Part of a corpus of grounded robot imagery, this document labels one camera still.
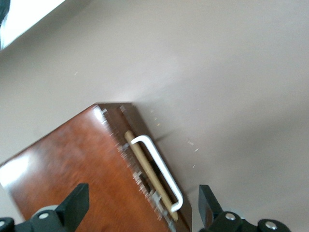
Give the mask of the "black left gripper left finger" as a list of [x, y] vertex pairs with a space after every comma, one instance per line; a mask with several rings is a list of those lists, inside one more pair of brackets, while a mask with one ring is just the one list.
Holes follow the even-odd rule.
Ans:
[[2, 232], [74, 232], [89, 210], [89, 185], [80, 183], [55, 209], [41, 209], [29, 220], [15, 224], [11, 217], [0, 219]]

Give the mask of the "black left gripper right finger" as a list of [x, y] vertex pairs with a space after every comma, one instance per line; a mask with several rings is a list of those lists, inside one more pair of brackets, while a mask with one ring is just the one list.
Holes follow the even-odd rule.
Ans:
[[287, 232], [289, 228], [273, 219], [262, 219], [257, 225], [249, 223], [234, 212], [224, 211], [210, 186], [200, 185], [198, 210], [202, 219], [201, 232]]

